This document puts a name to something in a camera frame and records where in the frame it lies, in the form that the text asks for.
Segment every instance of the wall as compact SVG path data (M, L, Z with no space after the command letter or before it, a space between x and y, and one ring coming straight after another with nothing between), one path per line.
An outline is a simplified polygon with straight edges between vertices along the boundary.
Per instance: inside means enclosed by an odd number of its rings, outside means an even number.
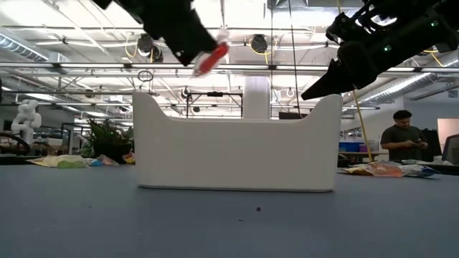
M421 130L438 129L438 118L459 118L458 104L405 100L404 106L413 114L411 124Z

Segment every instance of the green plant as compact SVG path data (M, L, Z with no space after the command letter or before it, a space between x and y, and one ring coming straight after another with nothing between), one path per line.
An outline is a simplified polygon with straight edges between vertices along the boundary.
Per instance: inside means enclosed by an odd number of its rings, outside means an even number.
M129 140L132 146L132 150L136 151L134 147L134 128L130 126L126 131L121 130L121 135L123 136L123 138Z
M119 133L116 127L110 124L109 120L97 123L89 118L88 124L91 127L90 142L93 145L123 145L131 142L131 139L125 138L123 133Z

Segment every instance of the blue table surface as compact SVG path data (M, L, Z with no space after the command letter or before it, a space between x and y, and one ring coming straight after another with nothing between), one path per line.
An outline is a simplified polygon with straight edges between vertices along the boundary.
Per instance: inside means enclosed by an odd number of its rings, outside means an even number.
M139 188L130 166L0 166L0 225L0 257L457 258L459 177L259 193Z

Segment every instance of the plastic bag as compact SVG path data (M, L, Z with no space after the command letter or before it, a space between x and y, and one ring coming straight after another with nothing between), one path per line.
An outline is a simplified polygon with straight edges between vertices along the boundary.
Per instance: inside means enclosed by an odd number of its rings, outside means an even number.
M46 156L29 162L48 168L87 168L85 159L76 155Z
M403 177L404 172L400 164L391 161L377 161L365 165L365 170L373 176Z
M105 156L105 155L100 155L97 158L98 161L102 162L104 166L119 166L118 162L114 161L113 159Z
M411 177L429 177L438 173L435 169L421 165L404 165L400 166L400 168L403 170L405 176Z
M127 163L127 164L136 164L136 154L134 154L134 152L130 152L126 155L123 155L123 160Z
M428 177L438 171L422 165L401 165L391 161L376 161L368 164L357 165L354 168L344 169L354 175L373 175L385 177Z

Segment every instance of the humanoid robot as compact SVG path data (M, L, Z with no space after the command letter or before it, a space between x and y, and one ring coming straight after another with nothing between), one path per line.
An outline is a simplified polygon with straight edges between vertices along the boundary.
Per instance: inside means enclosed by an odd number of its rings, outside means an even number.
M16 135L22 131L22 139L27 144L32 144L34 141L34 128L42 126L42 116L35 112L37 106L36 100L23 100L11 124L11 132Z

